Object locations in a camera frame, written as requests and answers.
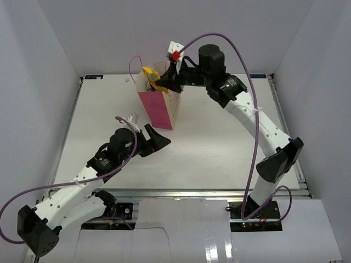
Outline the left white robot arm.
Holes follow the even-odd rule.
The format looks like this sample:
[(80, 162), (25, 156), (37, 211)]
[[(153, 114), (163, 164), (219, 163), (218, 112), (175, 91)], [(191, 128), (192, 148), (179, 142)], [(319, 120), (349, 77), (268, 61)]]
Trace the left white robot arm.
[(70, 227), (116, 215), (116, 198), (100, 187), (132, 157), (149, 156), (171, 143), (149, 124), (145, 131), (149, 139), (137, 127), (117, 129), (75, 177), (73, 185), (62, 187), (33, 208), (26, 205), (19, 210), (17, 233), (38, 258), (52, 251), (60, 234)]

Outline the pink paper gift bag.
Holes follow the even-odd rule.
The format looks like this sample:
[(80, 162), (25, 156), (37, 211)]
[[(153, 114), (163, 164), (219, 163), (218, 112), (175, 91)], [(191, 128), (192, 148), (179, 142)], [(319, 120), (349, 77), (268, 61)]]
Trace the pink paper gift bag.
[(150, 84), (142, 72), (142, 67), (150, 67), (161, 76), (169, 68), (169, 61), (141, 64), (140, 72), (132, 77), (135, 90), (148, 114), (154, 128), (174, 129), (180, 107), (180, 94), (168, 90), (168, 93), (151, 91)]

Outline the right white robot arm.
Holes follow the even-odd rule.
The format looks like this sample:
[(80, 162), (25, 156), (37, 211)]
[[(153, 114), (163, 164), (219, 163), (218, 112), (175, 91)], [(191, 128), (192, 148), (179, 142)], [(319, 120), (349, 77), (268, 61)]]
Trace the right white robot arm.
[(243, 217), (259, 219), (267, 213), (268, 202), (281, 178), (295, 164), (304, 143), (292, 139), (254, 105), (253, 93), (235, 75), (227, 73), (225, 56), (214, 44), (199, 48), (199, 64), (183, 54), (183, 45), (171, 41), (167, 50), (170, 65), (156, 81), (158, 86), (181, 93), (185, 85), (204, 87), (208, 96), (234, 116), (254, 137), (265, 158), (256, 164), (258, 179), (241, 205)]

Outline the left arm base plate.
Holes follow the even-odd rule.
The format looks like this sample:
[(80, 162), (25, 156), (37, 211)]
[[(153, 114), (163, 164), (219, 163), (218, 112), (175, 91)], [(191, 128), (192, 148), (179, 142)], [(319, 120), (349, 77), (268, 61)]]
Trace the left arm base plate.
[(105, 217), (116, 217), (124, 220), (131, 220), (133, 214), (133, 203), (119, 203), (107, 207)]

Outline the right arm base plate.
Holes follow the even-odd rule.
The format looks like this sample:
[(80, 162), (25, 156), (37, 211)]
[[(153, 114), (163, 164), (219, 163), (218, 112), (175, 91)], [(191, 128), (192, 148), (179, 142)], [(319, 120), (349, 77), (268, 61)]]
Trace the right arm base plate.
[[(225, 208), (226, 211), (230, 213), (231, 219), (241, 219), (242, 202), (229, 202), (228, 206)], [(248, 217), (251, 213), (255, 211), (255, 207), (246, 203), (244, 216)], [(280, 219), (281, 214), (279, 211), (277, 201), (271, 201), (261, 210), (256, 212), (251, 219), (253, 220), (263, 220), (263, 219)]]

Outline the yellow M&M packet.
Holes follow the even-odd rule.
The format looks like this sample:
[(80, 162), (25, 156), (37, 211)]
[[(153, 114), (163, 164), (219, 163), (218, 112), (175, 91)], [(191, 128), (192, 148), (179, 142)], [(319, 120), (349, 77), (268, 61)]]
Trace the yellow M&M packet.
[(150, 67), (142, 67), (142, 72), (150, 84), (151, 91), (168, 93), (168, 90), (164, 87), (158, 86), (156, 81), (161, 79), (159, 73)]

